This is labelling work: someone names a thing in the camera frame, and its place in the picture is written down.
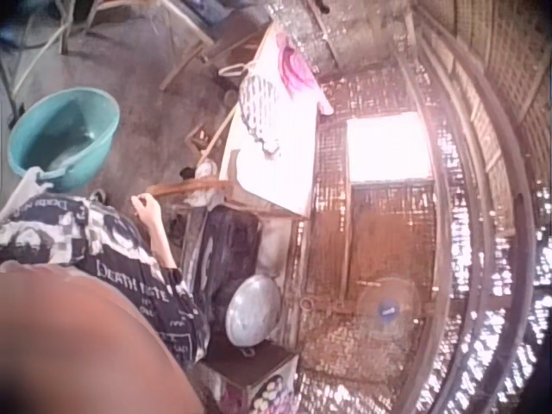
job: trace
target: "pink cloth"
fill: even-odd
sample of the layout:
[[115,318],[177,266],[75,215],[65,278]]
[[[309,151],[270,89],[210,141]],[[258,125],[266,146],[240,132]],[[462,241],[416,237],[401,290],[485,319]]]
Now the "pink cloth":
[[290,97],[293,99],[299,93],[306,91],[314,92],[320,112],[323,115],[333,114],[334,109],[314,78],[309,65],[301,53],[289,42],[287,35],[277,34],[276,41],[279,47],[279,75]]

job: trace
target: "blue bucket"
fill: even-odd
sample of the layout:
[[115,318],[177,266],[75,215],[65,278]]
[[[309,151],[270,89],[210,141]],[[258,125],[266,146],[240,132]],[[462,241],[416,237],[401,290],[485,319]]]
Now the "blue bucket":
[[107,157],[120,110],[107,92],[74,88],[44,97],[17,122],[9,136],[8,162],[22,177],[39,166],[41,181],[56,192],[88,184]]

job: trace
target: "person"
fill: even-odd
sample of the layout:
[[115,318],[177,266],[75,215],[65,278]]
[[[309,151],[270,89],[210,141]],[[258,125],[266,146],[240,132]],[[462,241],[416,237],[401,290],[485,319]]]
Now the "person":
[[151,324],[76,268],[0,265],[0,409],[26,414],[202,414]]
[[171,253],[159,203],[131,198],[149,233],[95,200],[43,193],[0,222],[0,264],[73,267],[114,286],[151,324],[184,369],[205,355],[207,318],[196,306]]

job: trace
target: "black and white cloth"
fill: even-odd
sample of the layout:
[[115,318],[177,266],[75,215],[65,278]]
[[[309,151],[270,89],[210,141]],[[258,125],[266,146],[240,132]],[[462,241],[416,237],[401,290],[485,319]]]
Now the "black and white cloth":
[[42,194],[0,223],[0,263],[74,266],[114,286],[183,368],[204,357],[209,324],[177,269],[162,267],[130,220],[85,198]]

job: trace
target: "hand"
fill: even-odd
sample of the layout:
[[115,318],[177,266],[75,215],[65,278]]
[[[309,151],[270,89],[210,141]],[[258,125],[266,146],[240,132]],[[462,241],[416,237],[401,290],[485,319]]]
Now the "hand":
[[148,230],[156,227],[163,227],[161,219],[161,207],[157,200],[148,193],[140,194],[130,198],[132,205],[135,207],[136,214],[140,221],[144,223]]

